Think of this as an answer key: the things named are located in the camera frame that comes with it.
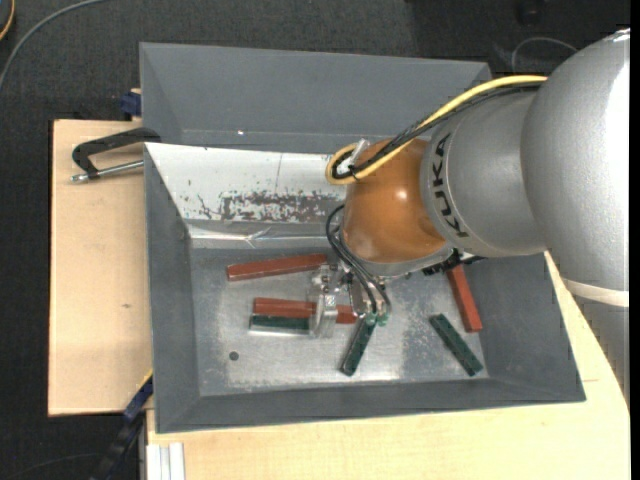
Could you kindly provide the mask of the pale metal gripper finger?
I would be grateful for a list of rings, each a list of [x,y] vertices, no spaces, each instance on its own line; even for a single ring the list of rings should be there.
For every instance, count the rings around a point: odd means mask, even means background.
[[[313,272],[312,288],[320,294],[337,294],[344,285],[345,274],[340,264],[323,264]]]
[[[331,338],[339,316],[337,296],[320,294],[315,309],[308,318],[309,334],[314,338]]]

